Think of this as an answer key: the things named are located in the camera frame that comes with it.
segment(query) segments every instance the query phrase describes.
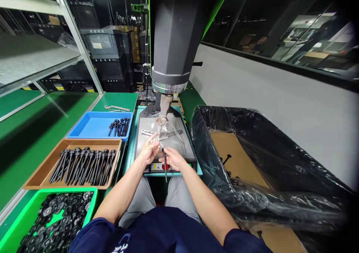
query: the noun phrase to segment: navy blue shirt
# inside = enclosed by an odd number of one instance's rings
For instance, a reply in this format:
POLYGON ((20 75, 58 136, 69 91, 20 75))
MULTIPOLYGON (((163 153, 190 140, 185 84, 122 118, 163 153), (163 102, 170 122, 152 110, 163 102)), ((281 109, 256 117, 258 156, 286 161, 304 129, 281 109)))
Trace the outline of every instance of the navy blue shirt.
POLYGON ((231 230, 224 245, 208 228, 174 207, 156 207, 141 214, 128 229, 104 218, 90 221, 75 237, 69 252, 261 252, 271 250, 249 232, 231 230))

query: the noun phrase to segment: metal shelf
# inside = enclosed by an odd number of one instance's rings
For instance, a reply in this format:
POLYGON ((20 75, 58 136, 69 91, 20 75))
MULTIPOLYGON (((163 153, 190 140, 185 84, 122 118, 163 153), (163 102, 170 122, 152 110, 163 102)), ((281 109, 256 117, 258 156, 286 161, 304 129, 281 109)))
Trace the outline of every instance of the metal shelf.
POLYGON ((0 46, 0 97, 82 59, 38 35, 1 36, 0 46))

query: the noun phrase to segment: teal machine base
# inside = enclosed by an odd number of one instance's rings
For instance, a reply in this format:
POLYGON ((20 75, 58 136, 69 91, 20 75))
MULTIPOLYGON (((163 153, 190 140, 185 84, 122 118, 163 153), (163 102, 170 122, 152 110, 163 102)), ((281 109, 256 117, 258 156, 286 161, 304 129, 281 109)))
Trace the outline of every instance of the teal machine base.
MULTIPOLYGON (((145 106, 137 106, 137 110, 136 113, 134 114, 134 120, 132 122, 132 127, 131 127, 131 131, 130 131, 130 139, 129 139, 129 146, 128 146, 128 150, 127 150, 127 157, 126 157, 126 161, 125 161, 125 165, 123 168, 123 174, 125 174, 127 172, 127 170, 130 168, 131 164, 134 162, 134 158, 135 158, 135 151, 136 151, 136 140, 137 140, 137 132, 138 132, 138 122, 139 122, 139 115, 141 112, 143 112, 143 110, 145 109, 145 106)), ((181 112, 179 107, 173 107, 175 110, 177 110, 178 112, 181 112)), ((199 163, 197 161, 197 174, 199 176, 203 175, 201 167, 199 166, 199 163)), ((165 176, 165 173, 144 173, 144 176, 165 176)), ((168 172, 167 176, 181 176, 180 172, 168 172)))

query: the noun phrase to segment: black plastic liner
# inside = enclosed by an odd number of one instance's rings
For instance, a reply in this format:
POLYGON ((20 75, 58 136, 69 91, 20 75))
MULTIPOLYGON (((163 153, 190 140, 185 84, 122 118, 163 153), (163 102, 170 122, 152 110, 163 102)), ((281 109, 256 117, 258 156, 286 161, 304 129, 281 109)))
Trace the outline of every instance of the black plastic liner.
POLYGON ((274 222, 294 230, 331 232, 346 219, 353 191, 253 109, 197 106, 190 134, 202 180, 236 220, 274 222), (275 190, 230 178, 211 131, 234 133, 275 190))

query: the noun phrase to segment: gray pants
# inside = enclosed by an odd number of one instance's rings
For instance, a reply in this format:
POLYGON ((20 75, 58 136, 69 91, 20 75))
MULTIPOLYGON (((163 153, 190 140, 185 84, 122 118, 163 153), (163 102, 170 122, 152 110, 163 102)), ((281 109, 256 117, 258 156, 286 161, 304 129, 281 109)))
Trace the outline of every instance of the gray pants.
MULTIPOLYGON (((182 176, 171 177, 168 184, 168 195, 165 206, 177 207, 186 215, 202 224, 182 176)), ((155 207, 156 203, 151 192, 148 178, 142 177, 130 206, 120 219, 119 226, 127 229, 141 213, 146 213, 155 207)))

